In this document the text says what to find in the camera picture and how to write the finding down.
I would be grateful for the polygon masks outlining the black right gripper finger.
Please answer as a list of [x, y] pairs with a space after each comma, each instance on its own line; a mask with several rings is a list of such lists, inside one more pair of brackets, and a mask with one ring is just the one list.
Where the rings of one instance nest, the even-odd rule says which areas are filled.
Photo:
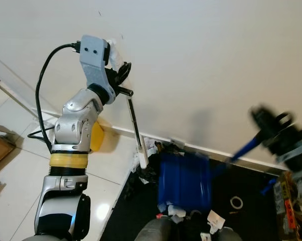
[[270, 108], [263, 105], [252, 106], [249, 110], [249, 114], [261, 135], [277, 134], [278, 121]]
[[275, 117], [277, 132], [293, 132], [295, 126], [293, 124], [294, 115], [291, 112], [283, 112]]

